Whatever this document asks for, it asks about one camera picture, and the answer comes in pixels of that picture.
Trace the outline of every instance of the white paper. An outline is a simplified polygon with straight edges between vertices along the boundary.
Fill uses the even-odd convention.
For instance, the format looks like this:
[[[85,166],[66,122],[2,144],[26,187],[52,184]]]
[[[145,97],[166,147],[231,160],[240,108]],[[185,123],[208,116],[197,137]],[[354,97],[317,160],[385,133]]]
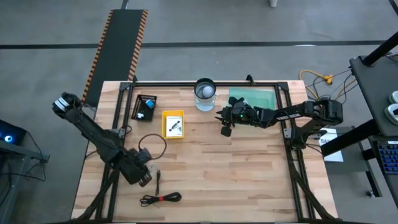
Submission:
[[[319,139],[319,145],[322,146],[329,141],[337,138],[337,132],[336,129],[332,128],[321,128],[321,130],[327,131],[326,134],[324,134],[320,139]],[[341,154],[341,151],[335,152],[333,154],[330,154],[329,156],[326,156],[323,158],[324,161],[328,162],[343,162],[343,155]]]
[[[167,116],[166,117],[166,137],[182,136],[182,117]]]

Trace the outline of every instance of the blue light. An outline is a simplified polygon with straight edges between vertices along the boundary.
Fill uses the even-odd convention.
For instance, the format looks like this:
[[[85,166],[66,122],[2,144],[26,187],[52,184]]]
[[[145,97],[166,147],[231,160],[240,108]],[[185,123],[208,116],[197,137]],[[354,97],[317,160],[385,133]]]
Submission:
[[[6,136],[6,137],[4,137],[4,140],[6,142],[11,142],[12,141],[12,136]]]

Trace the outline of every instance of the black and orange striped ramp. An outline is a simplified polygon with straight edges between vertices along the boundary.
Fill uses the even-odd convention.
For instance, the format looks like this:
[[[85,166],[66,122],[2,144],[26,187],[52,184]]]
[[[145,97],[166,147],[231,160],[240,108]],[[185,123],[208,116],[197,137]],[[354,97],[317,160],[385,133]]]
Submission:
[[[97,106],[104,81],[132,80],[147,15],[147,10],[112,10],[109,13],[82,102]]]

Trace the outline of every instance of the yellow box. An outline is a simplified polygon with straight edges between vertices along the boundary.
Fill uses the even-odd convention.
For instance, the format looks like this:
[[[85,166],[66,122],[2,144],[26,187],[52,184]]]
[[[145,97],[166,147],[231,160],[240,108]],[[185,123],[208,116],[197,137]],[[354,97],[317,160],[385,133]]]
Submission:
[[[166,117],[167,116],[181,116],[182,117],[182,136],[178,137],[166,137]],[[184,138],[185,135],[185,126],[184,126],[184,111],[183,110],[178,110],[178,111],[163,111],[162,112],[162,137],[164,139],[178,139],[178,138]]]

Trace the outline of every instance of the white ball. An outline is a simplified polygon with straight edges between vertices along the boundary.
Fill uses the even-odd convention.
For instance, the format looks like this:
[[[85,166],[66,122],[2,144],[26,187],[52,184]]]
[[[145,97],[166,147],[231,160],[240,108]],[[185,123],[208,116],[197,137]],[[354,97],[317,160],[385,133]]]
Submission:
[[[205,86],[203,88],[203,96],[204,97],[211,97],[213,96],[213,88],[211,86]]]

